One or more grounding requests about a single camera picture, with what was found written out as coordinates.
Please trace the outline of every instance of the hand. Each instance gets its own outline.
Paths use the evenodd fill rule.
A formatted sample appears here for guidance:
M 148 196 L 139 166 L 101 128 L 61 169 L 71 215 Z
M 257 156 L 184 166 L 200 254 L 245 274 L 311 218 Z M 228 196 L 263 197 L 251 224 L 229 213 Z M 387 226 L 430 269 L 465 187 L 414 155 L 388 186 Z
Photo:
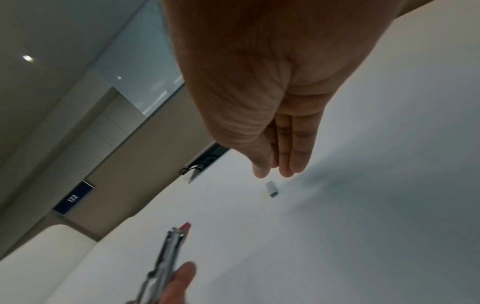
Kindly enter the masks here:
M 187 262 L 183 264 L 171 277 L 171 282 L 163 291 L 158 304 L 185 304 L 185 292 L 194 279 L 196 273 L 195 264 Z
M 307 166 L 327 102 L 404 0 L 162 0 L 185 83 L 213 138 L 253 172 Z

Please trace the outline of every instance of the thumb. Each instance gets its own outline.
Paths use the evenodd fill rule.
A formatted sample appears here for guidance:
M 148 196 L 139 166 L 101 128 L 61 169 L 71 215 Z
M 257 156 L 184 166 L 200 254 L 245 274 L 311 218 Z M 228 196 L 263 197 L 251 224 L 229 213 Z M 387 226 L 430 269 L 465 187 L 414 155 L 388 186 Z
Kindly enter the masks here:
M 235 150 L 249 158 L 256 177 L 265 178 L 270 173 L 274 151 L 265 134 L 261 133 L 248 143 L 235 147 Z

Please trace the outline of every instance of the recessed ceiling light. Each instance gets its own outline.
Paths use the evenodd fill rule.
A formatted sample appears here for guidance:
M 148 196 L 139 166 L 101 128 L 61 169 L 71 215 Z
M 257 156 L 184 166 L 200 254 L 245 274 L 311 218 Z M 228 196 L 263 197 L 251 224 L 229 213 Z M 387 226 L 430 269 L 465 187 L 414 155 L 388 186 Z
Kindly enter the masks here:
M 34 59 L 32 57 L 30 57 L 29 55 L 23 55 L 22 57 L 23 57 L 23 59 L 27 60 L 28 62 L 33 62 L 34 61 Z

